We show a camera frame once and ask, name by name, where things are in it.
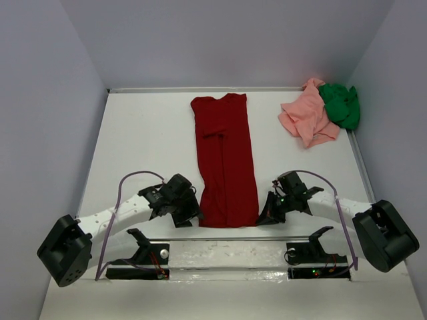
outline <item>white table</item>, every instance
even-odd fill
[[[80,215],[115,203],[118,181],[131,171],[152,170],[166,177],[181,173],[199,191],[203,181],[197,167],[194,119],[189,106],[196,96],[222,97],[225,92],[127,93],[109,96],[90,169]],[[280,125],[280,103],[300,92],[249,92],[248,119],[252,139],[260,210],[271,181],[291,169],[306,169],[327,177],[341,197],[368,201],[349,138],[343,130],[335,142],[304,149]],[[327,188],[316,178],[301,175],[308,187]],[[128,179],[123,198],[156,184],[149,175]],[[171,251],[190,262],[221,265],[227,271],[199,274],[171,272],[170,281],[109,281],[95,283],[93,270],[66,288],[51,281],[41,320],[65,319],[423,319],[406,266],[390,273],[376,271],[364,260],[360,270],[345,279],[291,280],[283,274],[283,242],[276,237],[308,236],[320,227],[339,225],[304,214],[289,214],[283,225],[240,229],[175,229],[170,217],[142,223],[150,239],[172,239]],[[224,238],[253,241],[220,241]],[[217,239],[228,255],[203,254],[199,241]],[[264,248],[262,258],[254,250]],[[188,252],[202,252],[198,258]],[[233,269],[253,261],[257,271]],[[262,271],[273,268],[274,273]]]

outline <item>crumpled pink towel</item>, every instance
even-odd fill
[[[302,86],[304,92],[298,99],[281,104],[280,123],[294,137],[301,137],[306,148],[334,141],[340,133],[340,128],[329,120],[317,89],[324,84],[322,80],[311,78]]]

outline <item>gray wall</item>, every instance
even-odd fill
[[[427,315],[427,1],[397,1],[352,75],[356,132],[377,199],[389,199],[420,241],[408,267]]]
[[[2,1],[0,43],[0,319],[32,320],[35,252],[79,205],[106,92],[58,0]]]
[[[347,81],[392,0],[61,0],[109,88]]]

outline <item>red cloth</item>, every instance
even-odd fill
[[[201,227],[254,226],[258,195],[252,161],[246,95],[221,99],[197,97],[191,102],[200,174],[205,181]]]

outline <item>crumpled green fabric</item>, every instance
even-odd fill
[[[347,90],[343,85],[327,83],[318,87],[318,90],[330,121],[345,129],[354,130],[358,127],[360,106],[355,87]]]

